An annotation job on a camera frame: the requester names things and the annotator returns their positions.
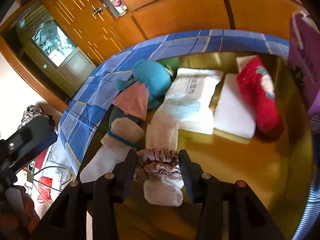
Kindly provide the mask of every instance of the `fuzzy sock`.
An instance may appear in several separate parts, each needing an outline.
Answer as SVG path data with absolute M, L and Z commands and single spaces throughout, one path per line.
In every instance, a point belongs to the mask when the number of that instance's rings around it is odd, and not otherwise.
M 158 112 L 148 124 L 146 132 L 146 149 L 177 150 L 178 122 L 165 112 Z
M 144 198 L 153 205 L 178 207 L 182 204 L 181 174 L 161 174 L 149 177 L 143 184 Z
M 272 79 L 258 56 L 251 59 L 236 78 L 240 94 L 256 112 L 260 131 L 278 138 L 283 133 L 283 123 L 276 109 L 276 96 Z

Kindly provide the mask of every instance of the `striped fabric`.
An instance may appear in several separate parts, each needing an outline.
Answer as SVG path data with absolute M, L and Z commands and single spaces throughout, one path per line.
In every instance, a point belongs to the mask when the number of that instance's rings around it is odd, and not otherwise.
M 292 240 L 303 239 L 319 215 L 320 212 L 320 183 L 319 170 L 313 172 L 312 183 L 310 187 L 308 202 L 303 212 L 300 224 L 293 235 Z

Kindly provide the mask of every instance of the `purple bag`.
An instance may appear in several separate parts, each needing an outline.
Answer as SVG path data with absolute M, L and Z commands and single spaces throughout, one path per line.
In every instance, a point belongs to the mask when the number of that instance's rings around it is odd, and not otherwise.
M 311 17 L 291 18 L 288 65 L 302 94 L 313 130 L 320 129 L 320 33 Z

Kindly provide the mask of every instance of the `pink item on shelf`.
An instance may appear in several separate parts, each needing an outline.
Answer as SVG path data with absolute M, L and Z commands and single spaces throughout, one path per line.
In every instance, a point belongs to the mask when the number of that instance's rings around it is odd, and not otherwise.
M 122 91 L 112 104 L 118 106 L 124 113 L 133 115 L 142 120 L 146 119 L 148 109 L 149 91 L 145 83 L 133 83 Z
M 122 5 L 122 1 L 121 0 L 116 0 L 114 3 L 115 7 L 119 7 L 120 5 Z

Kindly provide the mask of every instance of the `white wall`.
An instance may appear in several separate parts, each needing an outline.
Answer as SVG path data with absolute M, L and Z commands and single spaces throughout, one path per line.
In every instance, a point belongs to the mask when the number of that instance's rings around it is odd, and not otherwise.
M 4 19 L 20 6 L 16 0 Z M 20 125 L 23 112 L 29 105 L 42 106 L 45 114 L 53 115 L 58 125 L 61 113 L 49 105 L 10 66 L 0 53 L 0 138 L 7 139 Z

